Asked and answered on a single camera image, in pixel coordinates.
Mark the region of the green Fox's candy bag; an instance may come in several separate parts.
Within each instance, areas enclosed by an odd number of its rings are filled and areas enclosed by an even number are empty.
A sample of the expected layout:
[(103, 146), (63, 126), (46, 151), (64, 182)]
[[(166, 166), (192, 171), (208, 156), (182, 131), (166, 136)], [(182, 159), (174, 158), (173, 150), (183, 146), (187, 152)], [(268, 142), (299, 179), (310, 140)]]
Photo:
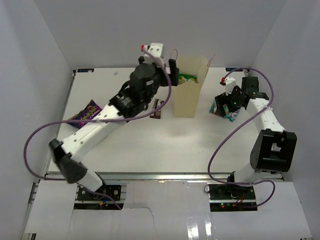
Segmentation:
[(178, 74), (178, 85), (187, 83), (187, 82), (192, 82), (192, 83), (197, 83), (197, 77), (194, 75), (190, 74), (185, 74), (185, 73), (179, 73)]

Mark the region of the teal Fox's candy bag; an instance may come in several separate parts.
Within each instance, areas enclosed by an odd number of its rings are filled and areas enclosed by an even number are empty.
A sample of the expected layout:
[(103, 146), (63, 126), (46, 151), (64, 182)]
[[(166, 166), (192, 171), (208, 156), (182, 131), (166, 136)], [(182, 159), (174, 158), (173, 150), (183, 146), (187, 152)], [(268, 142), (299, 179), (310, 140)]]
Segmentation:
[(236, 111), (233, 111), (233, 112), (229, 111), (226, 104), (223, 106), (223, 110), (225, 113), (224, 116), (222, 116), (222, 114), (219, 112), (217, 102), (216, 102), (216, 100), (214, 100), (211, 107), (210, 107), (209, 112), (211, 114), (214, 114), (214, 115), (219, 116), (221, 118), (228, 119), (231, 122), (233, 122), (240, 113), (240, 109), (237, 109)]

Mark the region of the dark purple nut snack bag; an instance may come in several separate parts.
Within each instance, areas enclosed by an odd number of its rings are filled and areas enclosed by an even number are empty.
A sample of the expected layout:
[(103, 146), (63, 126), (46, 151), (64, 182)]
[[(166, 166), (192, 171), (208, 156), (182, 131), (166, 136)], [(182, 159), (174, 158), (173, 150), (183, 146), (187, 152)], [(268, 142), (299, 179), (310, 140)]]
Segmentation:
[(93, 99), (91, 99), (84, 109), (82, 109), (79, 113), (73, 115), (72, 117), (68, 118), (67, 120), (92, 120), (101, 111), (102, 108), (98, 104), (96, 104), (96, 102)]

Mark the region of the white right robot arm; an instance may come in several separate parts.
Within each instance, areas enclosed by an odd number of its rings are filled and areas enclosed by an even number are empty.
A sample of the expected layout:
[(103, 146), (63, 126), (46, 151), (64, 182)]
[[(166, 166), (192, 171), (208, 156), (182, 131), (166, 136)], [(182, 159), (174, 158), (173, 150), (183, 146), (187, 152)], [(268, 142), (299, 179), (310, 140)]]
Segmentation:
[(245, 109), (253, 118), (258, 137), (249, 155), (249, 163), (234, 171), (227, 178), (226, 195), (236, 200), (244, 193), (241, 183), (255, 183), (271, 175), (287, 173), (297, 144), (297, 135), (287, 131), (275, 117), (269, 106), (270, 99), (259, 90), (257, 77), (245, 76), (241, 86), (232, 77), (223, 77), (225, 92), (215, 97), (215, 110), (225, 117)]

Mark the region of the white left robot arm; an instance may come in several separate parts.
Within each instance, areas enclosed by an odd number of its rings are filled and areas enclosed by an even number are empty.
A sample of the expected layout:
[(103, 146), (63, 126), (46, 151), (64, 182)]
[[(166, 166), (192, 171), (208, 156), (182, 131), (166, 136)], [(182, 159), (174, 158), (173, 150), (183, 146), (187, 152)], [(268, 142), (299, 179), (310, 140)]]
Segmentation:
[(96, 200), (105, 196), (106, 187), (102, 178), (81, 162), (109, 134), (145, 111), (159, 87), (177, 86), (179, 69), (176, 61), (170, 59), (168, 63), (170, 73), (166, 76), (156, 63), (149, 64), (141, 56), (129, 80), (92, 122), (63, 140), (53, 139), (49, 142), (53, 161), (69, 184), (85, 187)]

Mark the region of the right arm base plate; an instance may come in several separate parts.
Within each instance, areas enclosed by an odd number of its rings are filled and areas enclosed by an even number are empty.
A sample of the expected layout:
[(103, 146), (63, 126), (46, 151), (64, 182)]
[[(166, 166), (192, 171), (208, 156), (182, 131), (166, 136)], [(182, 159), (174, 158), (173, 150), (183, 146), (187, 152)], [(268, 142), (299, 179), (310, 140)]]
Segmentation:
[(252, 186), (207, 184), (203, 190), (208, 194), (210, 211), (212, 213), (258, 210), (256, 195)]

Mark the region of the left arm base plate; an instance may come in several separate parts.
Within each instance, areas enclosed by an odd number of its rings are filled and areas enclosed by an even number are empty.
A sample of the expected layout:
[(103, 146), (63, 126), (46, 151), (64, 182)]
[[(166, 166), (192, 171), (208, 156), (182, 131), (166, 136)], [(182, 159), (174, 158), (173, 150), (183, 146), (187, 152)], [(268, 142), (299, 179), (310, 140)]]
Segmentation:
[(103, 185), (96, 192), (87, 190), (85, 187), (80, 186), (76, 199), (78, 201), (111, 201), (108, 195), (114, 201), (121, 199), (122, 186), (121, 185)]

